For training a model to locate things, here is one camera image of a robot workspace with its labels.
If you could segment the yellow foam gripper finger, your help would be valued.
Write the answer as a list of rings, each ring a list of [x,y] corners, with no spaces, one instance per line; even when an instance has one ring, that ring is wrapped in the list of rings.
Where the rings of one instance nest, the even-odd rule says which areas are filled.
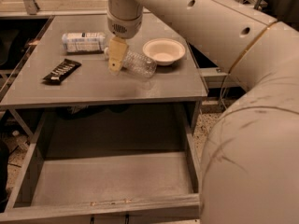
[[[114,36],[109,41],[108,68],[111,72],[120,72],[122,61],[129,48],[125,39]]]

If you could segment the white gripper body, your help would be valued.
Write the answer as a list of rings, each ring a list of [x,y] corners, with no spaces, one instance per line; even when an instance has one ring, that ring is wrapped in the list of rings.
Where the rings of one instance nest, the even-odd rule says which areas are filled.
[[[122,39],[131,39],[139,31],[142,24],[142,16],[133,20],[121,20],[110,12],[107,13],[107,25],[109,31]]]

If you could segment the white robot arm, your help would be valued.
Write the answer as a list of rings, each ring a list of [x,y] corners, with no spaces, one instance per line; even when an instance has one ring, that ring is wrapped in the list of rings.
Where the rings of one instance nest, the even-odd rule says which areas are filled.
[[[202,224],[299,224],[299,34],[234,0],[108,0],[135,35],[147,8],[245,90],[209,133]]]

